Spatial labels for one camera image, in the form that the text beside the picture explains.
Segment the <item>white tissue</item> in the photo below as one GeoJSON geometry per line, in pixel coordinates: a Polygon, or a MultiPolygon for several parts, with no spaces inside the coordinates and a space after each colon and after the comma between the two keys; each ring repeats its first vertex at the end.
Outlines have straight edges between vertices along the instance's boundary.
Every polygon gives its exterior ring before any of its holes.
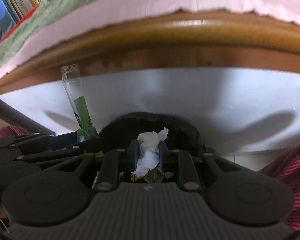
{"type": "Polygon", "coordinates": [[[137,177],[145,176],[148,171],[153,170],[159,163],[159,142],[165,141],[168,137],[168,128],[164,127],[159,133],[145,132],[139,134],[139,155],[137,167],[133,175],[137,177]]]}

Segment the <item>clear green stick wrapper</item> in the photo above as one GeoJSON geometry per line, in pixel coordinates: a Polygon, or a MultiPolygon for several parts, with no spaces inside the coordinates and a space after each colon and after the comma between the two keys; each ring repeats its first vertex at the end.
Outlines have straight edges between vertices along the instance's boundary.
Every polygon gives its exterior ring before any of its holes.
{"type": "Polygon", "coordinates": [[[76,132],[77,141],[83,142],[99,138],[89,115],[78,64],[63,66],[61,74],[63,87],[79,125],[76,132]]]}

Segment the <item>black trash bin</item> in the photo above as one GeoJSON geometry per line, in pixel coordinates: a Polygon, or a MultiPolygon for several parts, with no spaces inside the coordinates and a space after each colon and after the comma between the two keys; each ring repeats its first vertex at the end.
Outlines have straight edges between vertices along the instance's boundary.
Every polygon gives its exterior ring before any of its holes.
{"type": "Polygon", "coordinates": [[[193,125],[175,116],[134,112],[122,115],[100,132],[103,152],[117,148],[129,148],[132,140],[139,143],[140,155],[136,170],[131,172],[131,180],[144,179],[149,183],[160,180],[154,176],[164,176],[159,164],[159,142],[163,141],[169,150],[187,151],[194,157],[206,152],[201,143],[200,133],[193,125]]]}

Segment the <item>magenta striped clothing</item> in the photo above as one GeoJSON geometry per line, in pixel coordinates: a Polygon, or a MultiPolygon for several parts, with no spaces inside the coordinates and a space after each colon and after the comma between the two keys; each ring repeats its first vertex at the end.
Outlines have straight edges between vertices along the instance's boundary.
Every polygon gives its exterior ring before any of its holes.
{"type": "Polygon", "coordinates": [[[260,172],[284,182],[292,189],[294,205],[287,218],[287,225],[300,230],[300,145],[286,149],[260,172]]]}

